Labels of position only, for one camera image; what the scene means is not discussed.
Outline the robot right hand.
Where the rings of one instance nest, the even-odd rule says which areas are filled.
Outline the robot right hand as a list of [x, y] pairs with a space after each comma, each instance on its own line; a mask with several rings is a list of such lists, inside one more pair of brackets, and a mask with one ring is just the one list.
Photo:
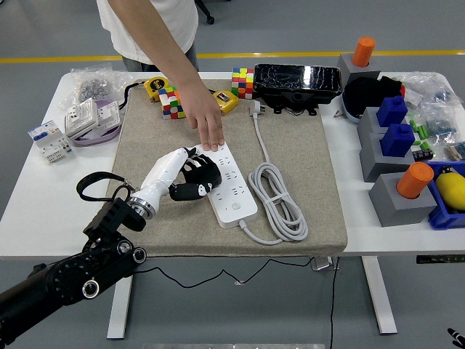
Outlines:
[[453, 339], [453, 345], [455, 345], [457, 348], [465, 349], [465, 336], [463, 336], [461, 333], [457, 332], [455, 329], [452, 328], [448, 328], [448, 334]]

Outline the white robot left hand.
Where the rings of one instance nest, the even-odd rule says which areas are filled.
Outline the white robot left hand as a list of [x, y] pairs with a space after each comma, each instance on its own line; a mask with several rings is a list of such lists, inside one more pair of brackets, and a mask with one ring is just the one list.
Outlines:
[[218, 166], [196, 147], [179, 148], [159, 158], [130, 199], [131, 206], [149, 220], [159, 211], [162, 197], [193, 201], [222, 183]]

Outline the person's hand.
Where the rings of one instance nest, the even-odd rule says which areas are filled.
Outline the person's hand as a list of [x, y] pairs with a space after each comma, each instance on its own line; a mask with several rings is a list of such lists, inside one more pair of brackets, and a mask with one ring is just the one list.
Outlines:
[[179, 96], [189, 125], [197, 129], [205, 151], [217, 151], [225, 142], [222, 113], [215, 97], [199, 79], [179, 82]]

